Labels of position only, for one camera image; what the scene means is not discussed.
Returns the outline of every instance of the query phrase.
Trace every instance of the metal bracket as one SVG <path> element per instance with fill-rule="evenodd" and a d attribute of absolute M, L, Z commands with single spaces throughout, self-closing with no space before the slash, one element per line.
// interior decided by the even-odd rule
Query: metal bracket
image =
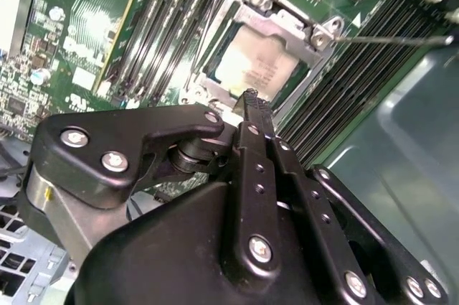
<path fill-rule="evenodd" d="M 95 209 L 48 182 L 35 167 L 25 191 L 29 201 L 47 216 L 79 267 L 99 240 L 128 223 L 126 203 L 114 210 Z"/>
<path fill-rule="evenodd" d="M 325 190 L 326 198 L 341 218 L 349 241 L 367 253 L 367 273 L 382 294 L 397 304 L 446 304 L 448 296 L 440 283 L 408 252 L 365 206 L 324 166 L 309 174 Z"/>
<path fill-rule="evenodd" d="M 266 157 L 261 127 L 241 122 L 234 146 L 222 269 L 236 287 L 260 294 L 280 273 L 274 166 Z"/>
<path fill-rule="evenodd" d="M 93 207 L 114 208 L 132 191 L 156 183 L 171 146 L 217 137 L 223 128 L 222 119 L 202 105 L 50 116 L 37 128 L 29 170 L 35 166 L 47 181 Z M 63 140 L 70 131 L 85 144 Z"/>
<path fill-rule="evenodd" d="M 318 182 L 308 179 L 295 152 L 283 140 L 272 142 L 278 189 L 292 204 L 305 261 L 319 295 L 331 304 L 383 304 L 357 263 Z"/>

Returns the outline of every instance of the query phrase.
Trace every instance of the black ram slot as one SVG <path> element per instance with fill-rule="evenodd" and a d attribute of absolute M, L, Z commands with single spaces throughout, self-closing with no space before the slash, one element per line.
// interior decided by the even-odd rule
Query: black ram slot
<path fill-rule="evenodd" d="M 408 25 L 411 25 L 411 27 L 406 30 L 408 34 L 416 32 L 420 27 L 420 23 L 418 21 L 410 19 L 412 15 L 413 11 L 408 11 L 404 16 L 400 17 L 402 18 L 401 22 L 405 22 Z M 390 33 L 397 34 L 398 31 L 399 27 L 392 29 Z M 305 143 L 305 141 L 315 141 L 320 137 L 320 135 L 318 135 L 320 127 L 327 127 L 330 124 L 334 124 L 333 120 L 337 119 L 336 113 L 338 115 L 340 115 L 340 113 L 345 114 L 347 106 L 355 105 L 355 96 L 352 98 L 352 95 L 349 94 L 350 92 L 366 95 L 367 88 L 378 88 L 378 86 L 374 85 L 374 83 L 381 81 L 384 83 L 383 80 L 386 80 L 387 75 L 391 74 L 390 70 L 384 71 L 382 76 L 372 76 L 373 71 L 387 70 L 387 68 L 382 67 L 381 64 L 386 62 L 387 58 L 390 59 L 390 56 L 393 55 L 394 52 L 398 53 L 402 49 L 404 48 L 400 46 L 388 45 L 386 48 L 372 48 L 371 54 L 367 52 L 363 57 L 359 57 L 362 59 L 362 61 L 358 62 L 354 68 L 356 77 L 353 77 L 351 81 L 346 81 L 346 78 L 344 78 L 343 81 L 337 82 L 337 84 L 334 86 L 338 90 L 335 91 L 334 95 L 326 97 L 328 100 L 325 104 L 326 112 L 322 116 L 316 116 L 312 120 L 314 125 L 312 126 L 311 130 L 305 134 L 301 141 L 302 151 L 305 151 L 308 149 L 308 147 L 310 147 L 309 144 Z M 325 117 L 330 118 L 328 122 L 324 122 Z"/>
<path fill-rule="evenodd" d="M 361 36 L 430 36 L 435 21 L 416 0 L 387 0 Z M 414 54 L 416 48 L 390 44 L 351 44 L 321 83 L 290 118 L 280 135 L 304 166 L 362 111 Z"/>

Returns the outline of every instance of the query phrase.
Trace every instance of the green circuit board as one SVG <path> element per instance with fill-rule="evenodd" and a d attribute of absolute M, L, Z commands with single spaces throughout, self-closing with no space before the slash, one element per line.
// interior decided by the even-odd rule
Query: green circuit board
<path fill-rule="evenodd" d="M 113 100 L 117 88 L 109 70 L 122 58 L 146 1 L 32 0 L 21 54 L 0 60 L 1 127 L 31 141 L 37 124 L 49 115 L 129 108 L 125 101 Z M 317 22 L 343 17 L 346 33 L 355 35 L 385 0 L 288 1 Z M 180 65 L 190 65 L 196 52 L 200 36 L 190 38 Z M 345 48 L 336 48 L 327 67 Z M 159 105 L 178 103 L 185 74 L 180 65 Z M 40 85 L 42 79 L 33 82 L 33 77 L 46 79 Z M 302 77 L 292 77 L 289 86 Z M 281 100 L 287 94 L 280 93 Z"/>

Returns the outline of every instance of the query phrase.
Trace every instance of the ram slot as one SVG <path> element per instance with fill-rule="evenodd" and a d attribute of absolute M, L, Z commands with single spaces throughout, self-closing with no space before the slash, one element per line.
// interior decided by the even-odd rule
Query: ram slot
<path fill-rule="evenodd" d="M 178 47 L 173 51 L 170 60 L 166 64 L 165 70 L 158 74 L 158 80 L 151 83 L 146 91 L 145 98 L 150 98 L 149 103 L 151 105 L 156 105 L 159 102 L 171 81 L 175 69 L 182 61 L 185 52 L 189 50 L 192 42 L 197 42 L 197 39 L 194 38 L 198 26 L 202 24 L 203 19 L 206 17 L 209 18 L 209 14 L 211 14 L 209 10 L 212 8 L 209 3 L 213 1 L 214 0 L 190 0 L 191 10 L 189 11 L 188 17 L 185 19 L 186 24 L 182 27 L 183 37 L 176 41 Z"/>
<path fill-rule="evenodd" d="M 180 9 L 176 10 L 174 20 L 170 27 L 165 28 L 165 39 L 158 43 L 154 50 L 154 56 L 145 70 L 147 74 L 144 79 L 141 90 L 144 99 L 150 99 L 157 102 L 159 92 L 165 90 L 166 83 L 169 83 L 166 71 L 170 69 L 169 63 L 178 62 L 179 56 L 186 52 L 184 44 L 189 46 L 194 39 L 194 33 L 197 31 L 198 24 L 194 24 L 194 17 L 203 16 L 206 5 L 212 3 L 212 0 L 183 0 Z"/>
<path fill-rule="evenodd" d="M 121 85 L 125 81 L 133 82 L 136 80 L 150 47 L 149 37 L 155 27 L 161 25 L 168 5 L 169 0 L 148 0 L 124 52 L 116 85 Z"/>
<path fill-rule="evenodd" d="M 416 0 L 387 0 L 361 34 L 426 37 L 441 22 Z M 371 102 L 413 55 L 400 45 L 352 44 L 280 131 L 308 166 Z"/>
<path fill-rule="evenodd" d="M 145 67 L 141 71 L 144 74 L 142 81 L 134 89 L 137 93 L 141 92 L 142 97 L 146 97 L 144 91 L 157 79 L 158 68 L 165 61 L 167 54 L 171 52 L 172 42 L 182 29 L 184 16 L 190 8 L 190 0 L 174 0 L 174 5 L 170 7 L 167 20 L 163 23 L 159 34 L 156 35 L 155 46 L 150 49 Z"/>

